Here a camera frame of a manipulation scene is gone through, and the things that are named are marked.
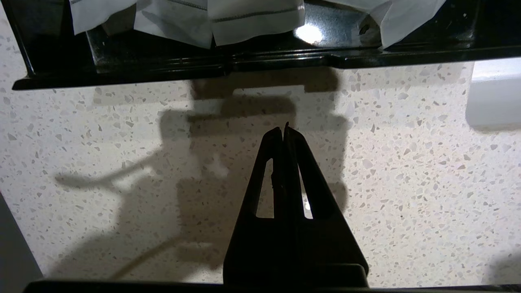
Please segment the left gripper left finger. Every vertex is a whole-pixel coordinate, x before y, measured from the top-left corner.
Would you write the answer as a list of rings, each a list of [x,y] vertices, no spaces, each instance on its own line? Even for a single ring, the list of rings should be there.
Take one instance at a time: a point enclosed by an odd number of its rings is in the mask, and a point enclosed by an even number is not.
[[[290,252],[284,130],[264,134],[223,265],[226,285],[305,285]]]

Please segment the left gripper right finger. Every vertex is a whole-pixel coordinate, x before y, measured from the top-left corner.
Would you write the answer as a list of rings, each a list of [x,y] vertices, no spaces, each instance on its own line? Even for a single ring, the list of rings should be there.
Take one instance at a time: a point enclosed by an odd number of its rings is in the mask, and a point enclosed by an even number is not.
[[[305,285],[367,285],[368,263],[305,137],[285,125],[291,263]]]

